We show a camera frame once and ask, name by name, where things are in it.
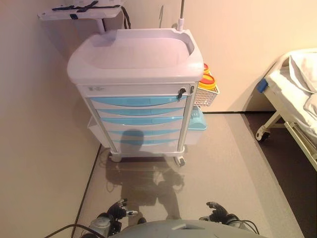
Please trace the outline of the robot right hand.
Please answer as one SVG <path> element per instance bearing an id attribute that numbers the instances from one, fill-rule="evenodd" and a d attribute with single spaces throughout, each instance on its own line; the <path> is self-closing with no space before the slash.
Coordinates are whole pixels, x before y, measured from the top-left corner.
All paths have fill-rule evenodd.
<path id="1" fill-rule="evenodd" d="M 212 209 L 212 213 L 208 216 L 200 217 L 199 220 L 227 225 L 231 220 L 235 220 L 237 218 L 236 215 L 229 214 L 223 206 L 216 202 L 207 202 L 206 205 Z"/>

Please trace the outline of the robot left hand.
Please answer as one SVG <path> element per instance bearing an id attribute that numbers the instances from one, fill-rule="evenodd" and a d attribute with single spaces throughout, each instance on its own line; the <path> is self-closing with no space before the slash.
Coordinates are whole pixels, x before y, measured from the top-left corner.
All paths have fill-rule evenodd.
<path id="1" fill-rule="evenodd" d="M 114 204 L 112 204 L 107 213 L 112 215 L 115 220 L 121 220 L 125 217 L 134 217 L 138 215 L 138 211 L 136 210 L 127 210 L 127 199 L 123 198 Z"/>

